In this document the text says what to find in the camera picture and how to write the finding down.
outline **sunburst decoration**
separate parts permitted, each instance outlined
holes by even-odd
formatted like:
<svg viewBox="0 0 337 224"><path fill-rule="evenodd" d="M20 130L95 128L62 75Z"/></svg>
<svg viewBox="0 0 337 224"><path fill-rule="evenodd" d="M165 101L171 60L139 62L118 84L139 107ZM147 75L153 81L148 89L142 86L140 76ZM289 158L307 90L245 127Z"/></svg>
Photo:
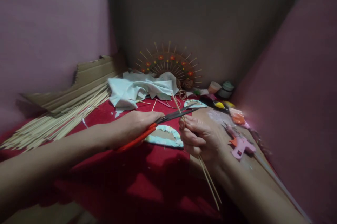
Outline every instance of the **sunburst decoration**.
<svg viewBox="0 0 337 224"><path fill-rule="evenodd" d="M174 50L171 48L171 41L169 41L168 45L168 48L164 48L164 44L162 43L162 51L159 51L155 42L154 46L156 50L153 50L152 53L148 49L146 49L146 55L140 51L141 58L137 58L137 62L135 62L139 71L144 74L148 74L150 72L154 73L155 77L169 71L180 81L191 79L194 83L202 83L201 81L196 82L196 78L201 77L196 74L199 74L202 69L197 69L197 58L192 58L192 52L185 56L184 53L187 47L184 47L182 52L178 53L176 45Z"/></svg>

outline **red tablecloth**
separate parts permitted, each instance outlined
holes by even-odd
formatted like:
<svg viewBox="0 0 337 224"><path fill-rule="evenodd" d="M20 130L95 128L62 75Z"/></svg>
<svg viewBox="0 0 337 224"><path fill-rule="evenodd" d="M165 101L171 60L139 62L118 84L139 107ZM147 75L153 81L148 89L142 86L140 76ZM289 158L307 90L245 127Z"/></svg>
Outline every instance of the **red tablecloth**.
<svg viewBox="0 0 337 224"><path fill-rule="evenodd" d="M154 100L146 102L151 105L138 103L137 110L150 111ZM168 114L175 110L157 102L154 111ZM106 101L85 122L90 127L112 122L114 117L115 109ZM165 124L178 130L178 119ZM80 123L70 134L84 129L84 124ZM8 138L14 130L2 135L0 142ZM1 150L0 161L19 153ZM233 216L233 223L245 222L232 202L228 198L226 200L226 195L223 197L226 221ZM207 182L189 175L189 155L182 150L148 143L121 154L106 151L83 161L55 181L53 186L41 189L25 206L36 203L47 206L71 200L82 205L96 218L105 221L222 222Z"/></svg>

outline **hand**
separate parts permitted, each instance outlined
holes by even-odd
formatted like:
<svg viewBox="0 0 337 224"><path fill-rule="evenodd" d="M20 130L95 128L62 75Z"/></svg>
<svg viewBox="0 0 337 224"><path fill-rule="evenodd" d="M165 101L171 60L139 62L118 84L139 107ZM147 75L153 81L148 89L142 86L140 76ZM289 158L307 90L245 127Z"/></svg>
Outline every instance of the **hand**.
<svg viewBox="0 0 337 224"><path fill-rule="evenodd" d="M184 149L194 157L200 154L209 171L220 164L224 154L224 147L211 128L201 120L185 115L185 122L181 118L180 137L184 143Z"/></svg>
<svg viewBox="0 0 337 224"><path fill-rule="evenodd" d="M164 116L160 112L131 111L111 123L104 124L104 134L100 143L104 149L116 149L133 141L157 119Z"/></svg>

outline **pink wall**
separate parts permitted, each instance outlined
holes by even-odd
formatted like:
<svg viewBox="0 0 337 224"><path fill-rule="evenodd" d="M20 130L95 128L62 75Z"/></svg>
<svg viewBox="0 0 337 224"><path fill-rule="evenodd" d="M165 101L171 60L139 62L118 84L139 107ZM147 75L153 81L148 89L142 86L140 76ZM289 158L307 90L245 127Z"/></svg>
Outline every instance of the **pink wall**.
<svg viewBox="0 0 337 224"><path fill-rule="evenodd" d="M232 101L315 223L337 223L337 0L299 0Z"/></svg>
<svg viewBox="0 0 337 224"><path fill-rule="evenodd" d="M109 27L107 0L0 0L0 133L37 110L18 93L68 88L78 62L115 53Z"/></svg>

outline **rattan ball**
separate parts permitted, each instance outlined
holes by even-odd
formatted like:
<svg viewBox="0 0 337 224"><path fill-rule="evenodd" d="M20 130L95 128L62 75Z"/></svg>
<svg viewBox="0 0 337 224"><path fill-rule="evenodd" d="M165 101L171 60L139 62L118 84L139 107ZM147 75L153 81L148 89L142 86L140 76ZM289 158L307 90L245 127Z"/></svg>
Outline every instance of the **rattan ball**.
<svg viewBox="0 0 337 224"><path fill-rule="evenodd" d="M193 80L191 79L186 79L183 82L183 88L185 90L191 90L193 88Z"/></svg>

